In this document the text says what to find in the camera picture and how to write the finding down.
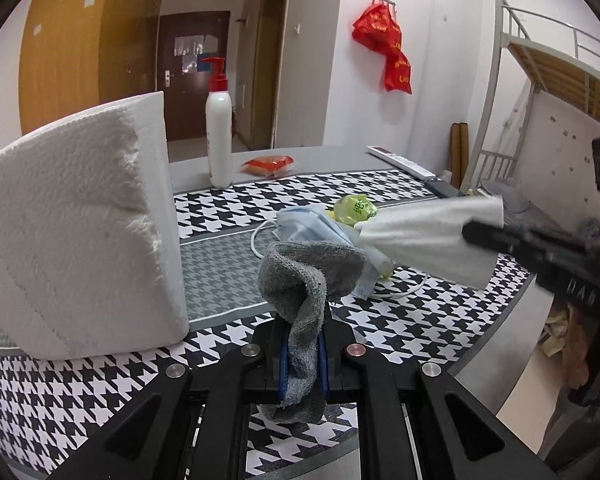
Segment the white cloth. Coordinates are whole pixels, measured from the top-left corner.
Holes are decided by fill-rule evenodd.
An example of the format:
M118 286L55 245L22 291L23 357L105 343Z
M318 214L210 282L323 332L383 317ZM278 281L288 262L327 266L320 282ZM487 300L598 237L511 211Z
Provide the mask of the white cloth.
M503 201L465 196L407 203L382 208L376 216L358 222L355 229L363 244L380 250L399 266L484 289L498 255L465 242L462 229L471 220L504 226Z

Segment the green plastic bag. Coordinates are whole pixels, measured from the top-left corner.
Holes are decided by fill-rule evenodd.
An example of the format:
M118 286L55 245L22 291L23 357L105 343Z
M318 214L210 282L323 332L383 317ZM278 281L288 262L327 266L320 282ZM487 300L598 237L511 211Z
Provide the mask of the green plastic bag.
M327 211L330 218L346 226L355 226L377 213L378 208L364 194L343 196Z

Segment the grey sock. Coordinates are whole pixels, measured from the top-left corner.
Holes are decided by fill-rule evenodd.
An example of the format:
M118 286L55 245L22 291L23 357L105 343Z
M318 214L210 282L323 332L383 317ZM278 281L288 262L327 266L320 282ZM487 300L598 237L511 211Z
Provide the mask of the grey sock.
M318 334L327 304L353 292L366 262L361 249L326 240L286 240L268 246L260 267L259 292L290 325L282 400L259 408L271 422L316 424L323 417L326 401L317 389Z

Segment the blue face mask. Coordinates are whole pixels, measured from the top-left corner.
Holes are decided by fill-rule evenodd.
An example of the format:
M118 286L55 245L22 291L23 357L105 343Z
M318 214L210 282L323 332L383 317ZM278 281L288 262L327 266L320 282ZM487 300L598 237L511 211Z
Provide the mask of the blue face mask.
M257 258L263 255L256 247L256 237L266 226L274 226L276 240L290 242L331 242L364 250L367 263L353 289L353 296L360 299L398 299L414 294L426 284L429 275L420 272L419 282L399 290L393 281L396 266L378 249L363 246L358 233L333 219L324 205L291 206L281 209L274 220L265 220L251 234L250 248Z

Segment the black smartphone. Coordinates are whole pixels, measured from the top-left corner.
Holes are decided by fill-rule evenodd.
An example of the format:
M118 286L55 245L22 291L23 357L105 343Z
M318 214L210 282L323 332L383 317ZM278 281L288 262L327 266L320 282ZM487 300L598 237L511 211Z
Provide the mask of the black smartphone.
M454 188L452 184L440 179L430 179L426 181L425 188L439 198L464 196L464 193L460 192L457 188Z

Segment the white remote control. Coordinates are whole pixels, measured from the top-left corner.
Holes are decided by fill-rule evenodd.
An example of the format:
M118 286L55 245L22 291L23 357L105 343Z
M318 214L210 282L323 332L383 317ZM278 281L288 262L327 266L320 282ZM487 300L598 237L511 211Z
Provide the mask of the white remote control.
M389 152L385 148L381 148L380 146L368 146L366 148L366 152L376 158L379 158L386 162L387 164L401 169L412 177L421 180L421 181L430 181L434 180L437 176L427 170L426 168L419 166L416 162L405 158L404 156L398 155L393 152Z

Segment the houndstooth table mat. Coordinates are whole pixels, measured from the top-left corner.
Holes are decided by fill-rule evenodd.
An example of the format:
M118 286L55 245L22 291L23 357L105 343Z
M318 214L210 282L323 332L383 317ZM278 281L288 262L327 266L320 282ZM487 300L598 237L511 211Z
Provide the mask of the houndstooth table mat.
M0 451L32 474L50 474L171 362L203 367L250 341L272 312L257 288L273 221L291 206L330 206L362 194L377 206L429 200L396 170L300 174L175 196L190 332L180 344L75 361L40 361L0 331ZM389 361L458 361L506 315L529 274L509 257L475 290L400 268L366 299L347 296L332 314Z

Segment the metal bunk bed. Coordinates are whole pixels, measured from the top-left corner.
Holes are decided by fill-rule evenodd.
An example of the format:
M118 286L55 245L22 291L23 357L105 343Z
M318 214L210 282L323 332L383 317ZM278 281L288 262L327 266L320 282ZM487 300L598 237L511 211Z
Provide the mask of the metal bunk bed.
M491 61L464 191L500 194L509 214L568 232L600 214L591 143L600 137L600 36L494 0Z

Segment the white foam box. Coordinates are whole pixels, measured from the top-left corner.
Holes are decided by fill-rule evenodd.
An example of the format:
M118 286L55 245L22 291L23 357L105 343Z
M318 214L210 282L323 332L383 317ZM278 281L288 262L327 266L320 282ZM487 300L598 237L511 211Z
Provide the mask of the white foam box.
M187 335L161 93L82 110L0 151L0 329L43 360Z

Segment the red hanging bags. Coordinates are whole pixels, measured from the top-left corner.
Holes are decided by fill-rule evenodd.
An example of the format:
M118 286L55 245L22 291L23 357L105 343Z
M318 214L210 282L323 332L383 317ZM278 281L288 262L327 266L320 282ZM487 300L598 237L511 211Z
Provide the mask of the red hanging bags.
M352 38L385 59L382 85L386 91L412 93L412 66L402 51L402 30L391 3L372 0L354 21Z

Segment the red snack packet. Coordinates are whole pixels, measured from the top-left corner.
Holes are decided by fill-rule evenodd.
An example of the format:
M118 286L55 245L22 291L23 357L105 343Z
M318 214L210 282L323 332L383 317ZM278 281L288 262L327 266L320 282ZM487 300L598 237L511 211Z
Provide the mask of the red snack packet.
M247 160L240 166L243 174L277 178L294 168L294 159L288 155L268 155Z

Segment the white pump lotion bottle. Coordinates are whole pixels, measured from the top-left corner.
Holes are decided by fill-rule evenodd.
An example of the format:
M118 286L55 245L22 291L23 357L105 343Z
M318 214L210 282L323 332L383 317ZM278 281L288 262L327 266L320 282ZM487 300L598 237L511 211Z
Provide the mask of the white pump lotion bottle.
M207 58L211 66L206 101L206 138L209 179L214 188L229 188L233 183L232 119L233 104L224 73L225 58Z

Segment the dark brown door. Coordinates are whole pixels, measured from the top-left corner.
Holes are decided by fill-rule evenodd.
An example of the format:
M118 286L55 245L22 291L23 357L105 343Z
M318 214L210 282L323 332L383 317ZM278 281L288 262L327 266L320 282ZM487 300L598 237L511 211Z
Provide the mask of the dark brown door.
M163 93L166 138L170 142L206 135L206 101L212 65L225 58L230 12L166 14L160 18L157 88Z

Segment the wooden wardrobe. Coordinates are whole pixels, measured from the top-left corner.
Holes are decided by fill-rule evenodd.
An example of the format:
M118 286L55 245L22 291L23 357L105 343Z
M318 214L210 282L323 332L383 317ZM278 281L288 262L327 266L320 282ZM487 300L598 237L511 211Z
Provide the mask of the wooden wardrobe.
M32 0L20 50L20 127L156 88L161 0Z

